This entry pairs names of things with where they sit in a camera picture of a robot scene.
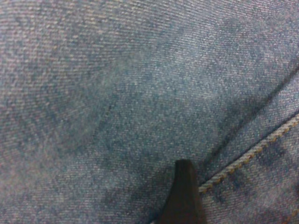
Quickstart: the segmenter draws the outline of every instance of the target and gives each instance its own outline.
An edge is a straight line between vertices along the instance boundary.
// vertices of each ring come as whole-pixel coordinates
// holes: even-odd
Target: blue denim
[[[298,11],[0,0],[0,223],[150,223],[183,158],[209,223],[296,222]]]

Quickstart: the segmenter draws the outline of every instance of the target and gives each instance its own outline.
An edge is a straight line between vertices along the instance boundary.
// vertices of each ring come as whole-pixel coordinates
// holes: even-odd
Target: black object
[[[175,163],[175,178],[163,213],[156,224],[206,224],[196,173],[190,160]]]

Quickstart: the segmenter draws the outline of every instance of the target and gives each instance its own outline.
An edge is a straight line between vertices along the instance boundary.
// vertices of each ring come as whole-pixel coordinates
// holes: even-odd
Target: stitching
[[[261,140],[256,146],[247,151],[238,160],[232,164],[225,167],[222,171],[214,175],[206,183],[199,187],[199,192],[205,194],[213,188],[214,185],[221,183],[229,174],[233,174],[237,169],[241,168],[243,165],[248,164],[255,155],[261,153],[263,149],[269,146],[269,142],[275,142],[277,139],[281,138],[283,135],[288,133],[293,127],[299,124],[299,114],[283,124],[279,129],[274,131],[264,140]]]
[[[290,222],[291,218],[294,218],[298,214],[299,214],[299,209],[295,209],[292,212],[292,214],[282,224],[288,224]]]

